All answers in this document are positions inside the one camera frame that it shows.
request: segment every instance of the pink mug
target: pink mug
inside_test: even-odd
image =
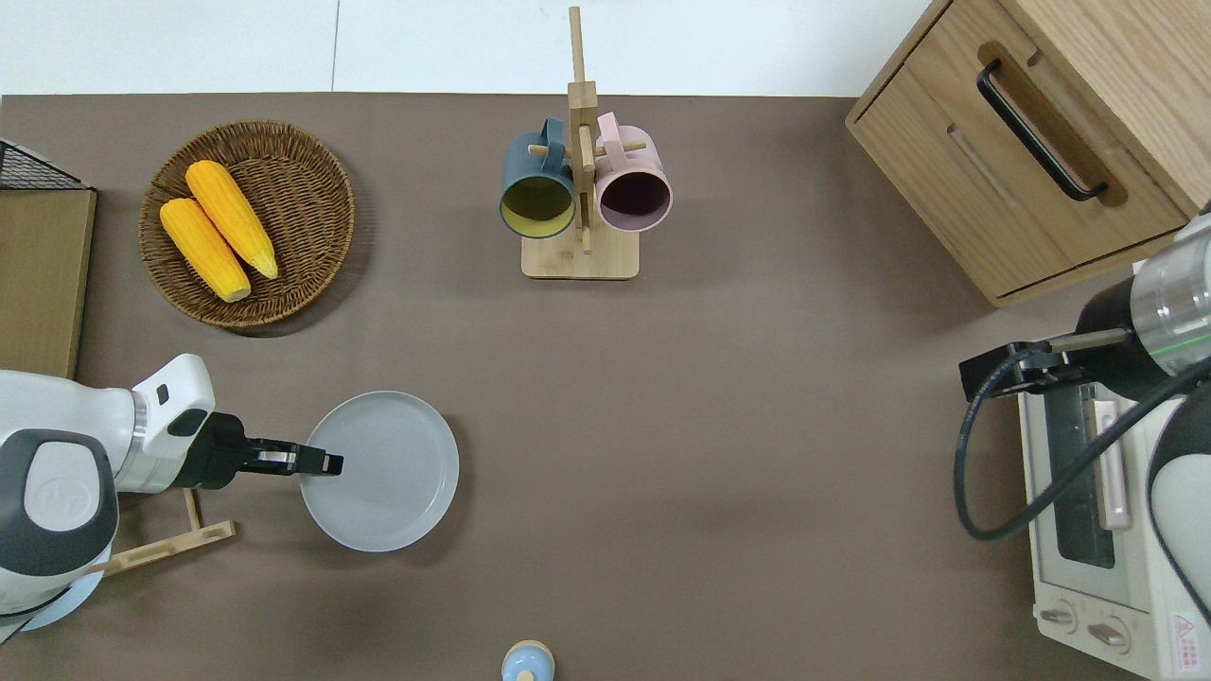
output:
[[[652,136],[633,125],[618,125],[613,111],[598,116],[597,125],[602,131],[597,145],[606,149],[596,160],[597,213],[621,231],[656,227],[668,214],[673,195]],[[645,147],[627,151],[622,145],[629,142]]]

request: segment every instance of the round woven basket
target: round woven basket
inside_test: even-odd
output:
[[[224,303],[185,262],[160,223],[160,206],[189,196],[185,170],[210,159],[226,166],[274,244],[280,275],[241,261],[252,284]],[[332,284],[354,238],[354,190],[340,161],[310,133],[280,121],[239,121],[203,132],[160,168],[139,212],[139,252],[151,282],[185,315],[222,328],[283,320]]]

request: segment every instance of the gray plate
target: gray plate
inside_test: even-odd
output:
[[[329,537],[358,551],[394,551],[429,533],[458,485],[458,446],[437,410],[406,393],[352,397],[308,445],[345,457],[333,477],[302,476],[303,499]]]

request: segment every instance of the corn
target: corn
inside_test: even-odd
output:
[[[274,245],[231,173],[214,161],[195,161],[185,170],[185,182],[236,254],[266,277],[277,279]]]
[[[234,303],[248,297],[248,275],[231,254],[231,248],[193,199],[173,199],[160,206],[160,222],[189,267],[223,301]]]

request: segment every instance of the black drawer handle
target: black drawer handle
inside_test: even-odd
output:
[[[1000,68],[1000,59],[993,59],[991,64],[985,67],[985,70],[980,71],[980,78],[976,79],[976,88],[980,95],[983,96],[985,102],[992,107],[992,110],[997,111],[1000,120],[1005,121],[1009,126],[1010,132],[1017,137],[1017,141],[1026,147],[1026,150],[1034,156],[1034,160],[1043,166],[1051,181],[1060,187],[1060,190],[1064,193],[1073,201],[1089,201],[1090,199],[1097,196],[1102,191],[1106,191],[1107,184],[1103,182],[1092,189],[1085,189],[1077,184],[1077,181],[1068,174],[1068,171],[1060,165],[1060,161],[1051,154],[1051,151],[1043,144],[1043,141],[1034,135],[1022,116],[1017,115],[1014,107],[1001,97],[1000,92],[997,91],[997,86],[992,82],[992,74],[998,68]]]

